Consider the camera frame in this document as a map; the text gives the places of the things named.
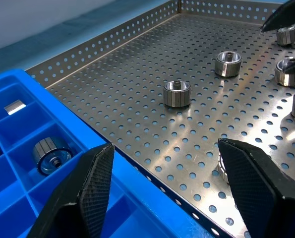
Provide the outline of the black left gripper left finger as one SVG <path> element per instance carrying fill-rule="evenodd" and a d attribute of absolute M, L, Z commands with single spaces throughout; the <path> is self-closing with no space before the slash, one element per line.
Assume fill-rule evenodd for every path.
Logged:
<path fill-rule="evenodd" d="M 100 238 L 109 203 L 115 147 L 84 153 L 54 189 L 27 238 Z"/>

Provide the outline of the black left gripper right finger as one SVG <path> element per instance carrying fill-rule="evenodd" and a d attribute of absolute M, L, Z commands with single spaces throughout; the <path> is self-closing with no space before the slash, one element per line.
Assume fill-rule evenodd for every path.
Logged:
<path fill-rule="evenodd" d="M 219 138 L 218 148 L 251 238 L 295 238 L 295 180 L 259 147 Z"/>

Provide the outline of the blue compartment bin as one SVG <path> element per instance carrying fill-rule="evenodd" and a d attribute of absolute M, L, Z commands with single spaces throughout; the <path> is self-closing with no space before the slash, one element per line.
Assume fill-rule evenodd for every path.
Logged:
<path fill-rule="evenodd" d="M 4 107 L 26 107 L 8 115 Z M 41 175 L 33 146 L 62 137 L 73 158 L 51 176 Z M 103 140 L 22 70 L 0 74 L 0 238 L 26 238 L 54 188 L 87 149 Z M 203 238 L 207 232 L 116 154 L 103 238 Z"/>

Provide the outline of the perforated metal tray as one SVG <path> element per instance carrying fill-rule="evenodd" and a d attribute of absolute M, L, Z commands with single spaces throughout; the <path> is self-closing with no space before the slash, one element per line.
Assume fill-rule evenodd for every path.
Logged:
<path fill-rule="evenodd" d="M 295 180 L 295 88 L 275 82 L 295 57 L 260 25 L 277 3 L 170 0 L 28 69 L 144 176 L 217 237 L 247 228 L 218 172 L 220 137 L 258 146 Z M 216 55 L 242 56 L 239 74 L 215 73 Z M 164 104 L 163 86 L 182 80 L 191 103 Z"/>

